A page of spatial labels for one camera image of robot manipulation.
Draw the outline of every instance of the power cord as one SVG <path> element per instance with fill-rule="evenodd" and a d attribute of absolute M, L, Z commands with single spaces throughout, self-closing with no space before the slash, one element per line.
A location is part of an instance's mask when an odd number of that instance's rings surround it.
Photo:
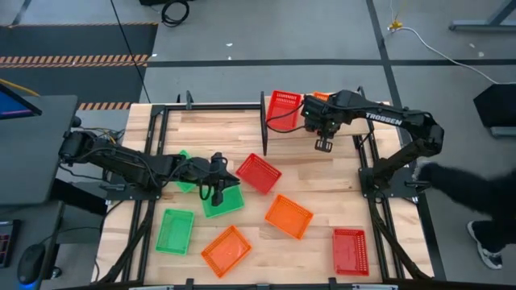
<path fill-rule="evenodd" d="M 126 43 L 127 50 L 129 51 L 129 54 L 131 55 L 131 59 L 136 68 L 136 71 L 138 71 L 139 80 L 142 82 L 142 87 L 144 88 L 145 97 L 147 97 L 148 103 L 151 104 L 152 102 L 151 102 L 151 98 L 148 96 L 147 87 L 145 86 L 144 76 L 142 75 L 141 71 L 138 68 L 138 64 L 136 63 L 136 60 L 135 60 L 135 55 L 132 53 L 131 45 L 129 45 L 129 41 L 127 40 L 126 33 L 123 30 L 122 24 L 120 23 L 119 13 L 117 12 L 116 7 L 114 7 L 113 0 L 110 0 L 110 2 L 111 2 L 111 6 L 113 7 L 113 12 L 114 12 L 114 16 L 116 17 L 116 21 L 119 24 L 120 31 L 122 32 L 123 40 Z"/>
<path fill-rule="evenodd" d="M 516 81 L 511 81 L 511 82 L 498 82 L 498 81 L 495 81 L 493 80 L 491 77 L 489 77 L 488 75 L 486 75 L 485 73 L 481 72 L 479 69 L 477 68 L 474 68 L 470 65 L 467 65 L 467 64 L 462 64 L 456 60 L 453 60 L 451 57 L 449 56 L 446 56 L 445 54 L 443 54 L 442 52 L 438 51 L 437 49 L 433 48 L 432 46 L 430 46 L 428 43 L 425 42 L 425 40 L 423 40 L 423 38 L 419 35 L 419 33 L 413 29 L 413 28 L 410 28 L 410 27 L 403 27 L 403 23 L 400 23 L 398 20 L 397 20 L 397 16 L 399 15 L 399 11 L 396 15 L 396 18 L 394 18 L 394 10 L 393 10 L 393 0 L 390 0 L 390 9 L 391 9 L 391 19 L 393 20 L 392 23 L 389 25 L 389 30 L 391 31 L 391 33 L 396 33 L 398 31 L 410 31 L 412 33 L 414 33 L 419 41 L 426 47 L 428 48 L 430 51 L 442 56 L 444 59 L 446 60 L 449 60 L 450 62 L 452 62 L 453 64 L 456 64 L 456 65 L 459 65 L 463 68 L 467 68 L 467 69 L 470 69 L 472 70 L 473 72 L 475 73 L 478 73 L 479 75 L 483 76 L 486 80 L 490 81 L 491 83 L 495 84 L 495 85 L 513 85 L 513 84 L 516 84 Z"/>
<path fill-rule="evenodd" d="M 301 107 L 303 107 L 305 102 L 301 102 L 301 104 L 299 104 L 299 106 L 296 108 L 296 109 L 293 109 L 291 110 L 290 112 L 286 113 L 286 114 L 281 114 L 279 116 L 276 116 L 276 117 L 272 117 L 272 118 L 269 118 L 265 124 L 267 125 L 267 128 L 274 131 L 274 132 L 277 132 L 277 133 L 282 133 L 282 134 L 285 134 L 285 133 L 290 133 L 290 132 L 294 132 L 294 131 L 297 131 L 299 129 L 302 129 L 304 128 L 305 126 L 299 126 L 297 128 L 293 128 L 293 129 L 290 129 L 290 130 L 278 130 L 278 129 L 274 129 L 272 128 L 268 123 L 272 120 L 276 120 L 276 119 L 279 119 L 279 118 L 284 118 L 284 117 L 287 117 L 287 116 L 290 116 L 291 114 L 294 114 L 295 112 L 297 112 L 299 109 L 301 109 Z"/>

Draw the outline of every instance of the person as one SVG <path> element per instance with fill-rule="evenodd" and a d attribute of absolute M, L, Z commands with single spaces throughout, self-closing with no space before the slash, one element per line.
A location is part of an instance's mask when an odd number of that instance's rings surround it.
<path fill-rule="evenodd" d="M 466 228 L 484 264 L 493 270 L 502 269 L 501 250 L 516 243 L 516 170 L 486 180 L 471 172 L 423 161 L 413 178 L 427 181 L 453 201 L 491 217 L 468 222 Z"/>

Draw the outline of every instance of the wire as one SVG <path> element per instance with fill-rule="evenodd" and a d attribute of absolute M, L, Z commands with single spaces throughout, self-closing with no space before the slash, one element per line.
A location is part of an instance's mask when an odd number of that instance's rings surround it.
<path fill-rule="evenodd" d="M 119 201 L 117 204 L 113 205 L 110 209 L 107 210 L 106 214 L 104 215 L 104 217 L 102 217 L 102 220 L 100 221 L 100 231 L 102 232 L 102 229 L 104 228 L 104 222 L 106 221 L 106 218 L 107 216 L 114 210 L 116 209 L 117 207 L 119 207 L 119 205 L 121 205 L 123 203 L 123 201 Z"/>
<path fill-rule="evenodd" d="M 125 42 L 126 42 L 127 50 L 129 51 L 129 54 L 131 55 L 131 59 L 132 59 L 133 64 L 135 65 L 136 70 L 138 71 L 139 80 L 142 82 L 142 87 L 144 88 L 145 97 L 147 97 L 147 101 L 150 104 L 152 102 L 151 102 L 151 98 L 148 96 L 147 87 L 145 86 L 144 76 L 142 76 L 142 73 L 138 68 L 138 64 L 136 63 L 136 60 L 135 60 L 135 55 L 132 53 L 131 45 L 129 45 L 129 41 L 127 40 L 126 33 L 123 30 L 122 24 L 120 23 L 119 13 L 116 11 L 116 8 L 114 7 L 113 0 L 110 0 L 110 2 L 111 2 L 111 6 L 113 7 L 113 12 L 114 12 L 114 16 L 116 17 L 116 21 L 119 24 L 120 31 L 122 32 L 123 40 L 125 40 Z"/>
<path fill-rule="evenodd" d="M 71 230 L 83 230 L 83 229 L 94 229 L 94 230 L 98 230 L 99 228 L 97 227 L 93 227 L 93 226 L 78 226 L 78 227 L 75 227 L 75 228 L 69 228 L 69 229 L 66 229 L 66 230 L 60 230 L 57 232 L 57 234 L 63 234 L 63 233 L 66 233 L 66 232 L 69 232 Z M 53 237 L 54 234 L 51 234 L 49 235 L 48 237 L 44 238 L 41 240 L 41 242 L 38 242 L 38 244 L 42 244 L 44 243 L 46 240 L 48 240 L 49 238 Z"/>
<path fill-rule="evenodd" d="M 301 102 L 301 104 L 299 104 L 299 106 L 296 108 L 296 109 L 293 109 L 291 110 L 290 112 L 286 113 L 286 114 L 281 114 L 279 116 L 275 116 L 275 117 L 272 117 L 272 118 L 269 118 L 265 124 L 267 125 L 267 128 L 274 131 L 274 132 L 277 132 L 277 133 L 290 133 L 290 132 L 294 132 L 294 131 L 297 131 L 299 129 L 302 129 L 304 128 L 305 126 L 299 126 L 297 128 L 293 128 L 293 129 L 290 129 L 290 130 L 278 130 L 278 129 L 275 129 L 275 128 L 272 128 L 268 123 L 271 122 L 272 120 L 276 120 L 276 119 L 279 119 L 279 118 L 284 118 L 284 117 L 287 117 L 293 113 L 295 113 L 296 111 L 298 111 L 299 109 L 301 109 L 301 107 L 305 104 L 305 102 Z"/>
<path fill-rule="evenodd" d="M 456 61 L 456 60 L 453 60 L 452 58 L 450 58 L 449 56 L 446 56 L 445 54 L 443 54 L 442 52 L 438 51 L 437 49 L 431 47 L 430 45 L 428 45 L 428 43 L 425 42 L 425 40 L 422 39 L 422 37 L 419 35 L 419 33 L 410 28 L 410 27 L 400 27 L 398 29 L 395 29 L 393 30 L 393 33 L 397 32 L 397 31 L 410 31 L 412 33 L 414 33 L 418 38 L 419 38 L 419 41 L 421 41 L 421 43 L 427 47 L 428 49 L 430 49 L 431 51 L 437 53 L 438 55 L 442 56 L 443 58 L 451 61 L 453 64 L 457 64 L 461 67 L 464 67 L 464 68 L 468 68 L 468 69 L 471 69 L 473 72 L 475 73 L 478 73 L 480 74 L 481 76 L 483 76 L 485 79 L 487 79 L 488 81 L 492 82 L 493 84 L 495 85 L 513 85 L 513 84 L 516 84 L 516 81 L 512 81 L 512 82 L 505 82 L 505 83 L 502 83 L 502 82 L 498 82 L 498 81 L 495 81 L 493 80 L 491 77 L 489 77 L 488 75 L 486 75 L 485 73 L 481 72 L 480 70 L 472 67 L 472 66 L 469 66 L 467 64 L 461 64 L 460 62 Z"/>
<path fill-rule="evenodd" d="M 82 178 L 88 178 L 88 179 L 91 179 L 91 180 L 100 180 L 100 181 L 104 181 L 102 178 L 98 178 L 98 177 L 93 177 L 93 176 L 85 176 L 85 175 L 81 175 L 81 174 L 75 174 L 73 173 L 73 171 L 71 171 L 70 169 L 67 169 L 63 166 L 63 164 L 59 164 L 59 168 L 65 170 L 66 172 L 70 173 L 72 176 L 75 176 L 75 177 L 82 177 Z"/>
<path fill-rule="evenodd" d="M 21 85 L 16 85 L 13 82 L 6 81 L 6 80 L 1 79 L 1 78 L 0 78 L 0 83 L 4 84 L 4 85 L 9 85 L 10 87 L 15 88 L 15 89 L 19 89 L 19 90 L 21 90 L 21 91 L 23 91 L 25 93 L 28 93 L 28 94 L 30 94 L 31 96 L 34 96 L 34 97 L 39 97 L 40 96 L 37 92 L 33 91 L 32 89 L 28 89 L 28 88 L 26 88 L 24 86 L 21 86 Z"/>
<path fill-rule="evenodd" d="M 179 4 L 182 4 L 186 11 L 185 11 L 185 14 L 183 15 L 183 17 L 181 17 L 181 19 L 179 20 L 176 20 L 176 19 L 171 19 L 168 15 L 167 15 L 167 10 L 169 9 L 169 7 L 174 4 L 174 3 L 179 3 Z M 163 25 L 165 25 L 166 27 L 176 27 L 176 26 L 179 26 L 181 23 L 183 23 L 187 18 L 188 18 L 188 15 L 190 14 L 190 6 L 188 5 L 188 2 L 185 1 L 185 0 L 171 0 L 171 1 L 168 1 L 164 6 L 163 6 L 163 10 L 161 10 L 161 22 L 163 23 Z"/>
<path fill-rule="evenodd" d="M 97 275 L 95 276 L 95 282 L 98 281 L 98 277 L 100 276 L 100 267 L 98 266 L 97 260 L 95 259 L 95 267 L 97 268 Z"/>

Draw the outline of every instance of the wooden table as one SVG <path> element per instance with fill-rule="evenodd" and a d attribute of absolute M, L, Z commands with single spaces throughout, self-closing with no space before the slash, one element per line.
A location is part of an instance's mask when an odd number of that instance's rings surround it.
<path fill-rule="evenodd" d="M 144 149 L 150 110 L 148 104 L 131 107 L 123 146 Z M 221 151 L 229 160 L 228 171 L 234 173 L 250 153 L 263 155 L 259 117 L 259 110 L 173 111 L 169 115 L 164 154 L 177 154 L 186 149 L 192 156 L 210 158 L 216 151 Z M 380 157 L 399 150 L 395 128 L 380 123 L 375 126 Z M 160 120 L 156 124 L 152 154 L 156 154 L 159 129 Z M 245 207 L 217 218 L 204 217 L 197 191 L 180 193 L 175 184 L 169 184 L 156 204 L 145 284 L 184 284 L 187 278 L 194 278 L 196 284 L 316 284 L 327 283 L 328 277 L 333 276 L 339 283 L 380 282 L 368 203 L 360 193 L 359 156 L 350 136 L 367 133 L 365 120 L 357 119 L 350 126 L 343 125 L 333 141 L 333 151 L 324 153 L 314 149 L 314 133 L 300 130 L 279 135 L 269 131 L 265 159 L 283 176 L 266 196 L 242 183 Z M 264 220 L 278 193 L 314 213 L 303 240 L 291 238 Z M 106 219 L 97 257 L 101 277 L 127 244 L 133 206 L 134 202 L 125 201 Z M 391 199 L 390 206 L 398 241 L 412 260 L 432 276 L 415 205 L 402 199 Z M 187 209 L 196 214 L 186 256 L 155 251 L 160 222 L 168 208 Z M 200 253 L 229 225 L 237 226 L 253 248 L 240 264 L 219 279 Z M 335 274 L 331 240 L 335 227 L 365 230 L 369 276 Z M 387 242 L 384 244 L 389 273 L 394 277 L 391 251 Z M 132 279 L 136 277 L 139 248 L 133 257 Z"/>

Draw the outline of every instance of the hazard tape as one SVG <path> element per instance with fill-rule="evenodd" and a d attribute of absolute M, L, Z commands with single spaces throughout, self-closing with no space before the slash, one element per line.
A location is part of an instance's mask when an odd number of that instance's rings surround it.
<path fill-rule="evenodd" d="M 158 25 L 159 23 L 122 23 L 122 25 Z M 53 23 L 53 24 L 17 24 L 17 25 L 0 25 L 0 27 L 76 27 L 76 26 L 115 26 L 118 23 Z"/>
<path fill-rule="evenodd" d="M 61 68 L 92 66 L 125 66 L 135 62 L 146 66 L 148 55 L 96 56 L 0 56 L 1 68 Z"/>
<path fill-rule="evenodd" d="M 131 108 L 130 101 L 116 101 L 116 102 L 88 102 L 81 103 L 79 110 L 127 110 Z"/>

